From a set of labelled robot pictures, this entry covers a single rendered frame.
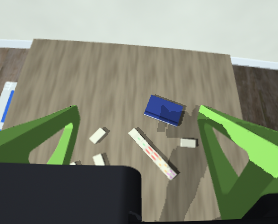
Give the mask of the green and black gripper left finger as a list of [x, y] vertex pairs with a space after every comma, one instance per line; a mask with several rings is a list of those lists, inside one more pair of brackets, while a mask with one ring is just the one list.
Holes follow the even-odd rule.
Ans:
[[45, 117], [1, 130], [0, 162], [30, 164], [30, 152], [65, 127], [47, 164], [70, 165], [79, 124], [78, 107], [72, 105]]

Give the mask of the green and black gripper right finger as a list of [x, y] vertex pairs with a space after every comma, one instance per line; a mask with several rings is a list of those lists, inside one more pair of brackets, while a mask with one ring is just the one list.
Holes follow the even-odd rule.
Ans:
[[[200, 106], [198, 126], [222, 220], [241, 219], [263, 196], [278, 193], [278, 131]], [[213, 128], [247, 151], [238, 177]]]

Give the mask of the blue flat rectangular pad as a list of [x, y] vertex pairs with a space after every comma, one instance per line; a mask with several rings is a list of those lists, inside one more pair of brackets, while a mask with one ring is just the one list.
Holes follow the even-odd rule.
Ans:
[[144, 115], [177, 127], [183, 106], [151, 95]]

